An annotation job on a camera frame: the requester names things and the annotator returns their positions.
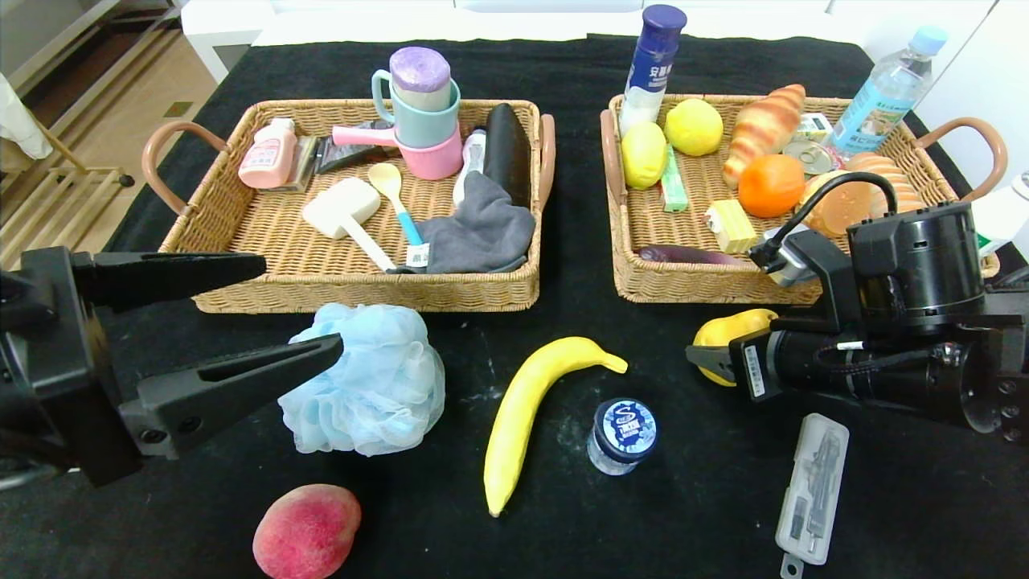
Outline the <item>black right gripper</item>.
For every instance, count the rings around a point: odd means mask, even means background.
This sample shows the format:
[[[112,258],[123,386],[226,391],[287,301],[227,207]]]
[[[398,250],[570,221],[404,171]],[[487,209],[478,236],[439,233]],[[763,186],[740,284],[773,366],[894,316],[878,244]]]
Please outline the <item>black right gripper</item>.
[[[816,362],[816,352],[830,343],[835,343],[833,335],[764,330],[728,346],[690,345],[685,356],[713,384],[736,382],[753,402],[795,392],[855,402],[849,379]]]

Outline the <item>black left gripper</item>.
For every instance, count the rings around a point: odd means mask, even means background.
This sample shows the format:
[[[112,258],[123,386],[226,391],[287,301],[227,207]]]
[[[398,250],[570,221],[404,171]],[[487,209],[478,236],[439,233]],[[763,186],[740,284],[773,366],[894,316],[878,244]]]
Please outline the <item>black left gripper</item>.
[[[267,272],[255,253],[23,254],[2,275],[2,486],[78,470],[93,485],[181,458],[338,363],[338,334],[272,346],[147,377],[121,404],[96,307],[116,312]]]

